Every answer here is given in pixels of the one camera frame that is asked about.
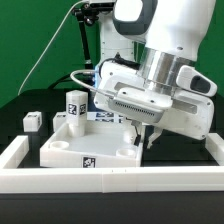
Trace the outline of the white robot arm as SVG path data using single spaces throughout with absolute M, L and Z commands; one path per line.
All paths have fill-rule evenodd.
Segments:
M 117 0 L 115 29 L 145 44 L 141 65 L 105 62 L 94 98 L 97 108 L 202 140 L 214 114 L 217 85 L 195 70 L 199 46 L 216 0 Z

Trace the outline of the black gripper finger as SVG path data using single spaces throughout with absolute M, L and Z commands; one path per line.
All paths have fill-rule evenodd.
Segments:
M 136 120 L 132 120 L 131 125 L 135 129 L 134 145 L 138 146 L 144 140 L 145 127 L 143 126 L 141 122 Z
M 155 128 L 153 130 L 153 133 L 148 138 L 148 145 L 147 145 L 148 149 L 150 149 L 151 146 L 153 145 L 153 142 L 161 136 L 162 132 L 163 130 L 161 128 Z

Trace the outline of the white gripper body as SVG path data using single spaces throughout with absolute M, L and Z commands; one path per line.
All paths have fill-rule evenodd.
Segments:
M 114 62 L 102 63 L 100 74 L 94 98 L 98 109 L 198 140 L 208 135 L 214 114 L 208 97 L 182 89 L 158 93 L 136 70 Z

